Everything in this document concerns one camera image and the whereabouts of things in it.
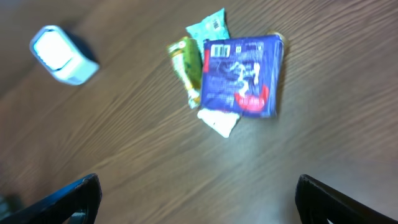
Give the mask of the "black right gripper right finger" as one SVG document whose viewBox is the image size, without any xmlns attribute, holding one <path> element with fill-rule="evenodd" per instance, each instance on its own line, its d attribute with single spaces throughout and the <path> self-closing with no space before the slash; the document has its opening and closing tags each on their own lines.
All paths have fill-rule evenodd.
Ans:
<svg viewBox="0 0 398 224">
<path fill-rule="evenodd" d="M 387 217 L 327 184 L 302 174 L 295 190 L 295 204 L 302 223 L 390 223 Z"/>
</svg>

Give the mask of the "teal snack packet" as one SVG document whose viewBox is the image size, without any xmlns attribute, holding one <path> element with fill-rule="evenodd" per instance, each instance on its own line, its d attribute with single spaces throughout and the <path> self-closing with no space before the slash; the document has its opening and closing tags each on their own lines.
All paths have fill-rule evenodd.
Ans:
<svg viewBox="0 0 398 224">
<path fill-rule="evenodd" d="M 225 8 L 222 8 L 214 14 L 205 17 L 201 22 L 185 28 L 197 42 L 202 60 L 204 60 L 205 40 L 225 40 L 230 38 L 225 15 Z"/>
</svg>

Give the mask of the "green yellow snack packet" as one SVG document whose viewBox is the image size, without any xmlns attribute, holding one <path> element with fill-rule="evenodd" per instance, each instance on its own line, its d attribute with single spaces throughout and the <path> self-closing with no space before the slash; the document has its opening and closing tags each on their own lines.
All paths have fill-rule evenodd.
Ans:
<svg viewBox="0 0 398 224">
<path fill-rule="evenodd" d="M 188 105 L 195 109 L 200 105 L 202 64 L 197 42 L 187 36 L 167 47 L 173 70 L 183 83 L 188 95 Z"/>
</svg>

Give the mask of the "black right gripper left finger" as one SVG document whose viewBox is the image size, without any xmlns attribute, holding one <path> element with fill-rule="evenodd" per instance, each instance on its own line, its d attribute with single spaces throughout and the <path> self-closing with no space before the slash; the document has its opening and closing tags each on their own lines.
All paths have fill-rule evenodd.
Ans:
<svg viewBox="0 0 398 224">
<path fill-rule="evenodd" d="M 79 223 L 94 224 L 102 199 L 97 174 L 88 174 L 35 204 L 19 210 L 1 223 Z"/>
</svg>

